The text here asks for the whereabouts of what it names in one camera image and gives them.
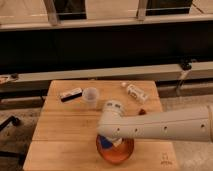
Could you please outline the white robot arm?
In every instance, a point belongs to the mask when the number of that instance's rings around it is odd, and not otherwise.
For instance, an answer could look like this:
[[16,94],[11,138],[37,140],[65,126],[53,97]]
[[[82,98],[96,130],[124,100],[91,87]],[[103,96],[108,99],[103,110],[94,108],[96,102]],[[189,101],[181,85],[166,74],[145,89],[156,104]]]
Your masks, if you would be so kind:
[[213,105],[125,116],[122,103],[109,100],[97,132],[109,142],[120,138],[213,142]]

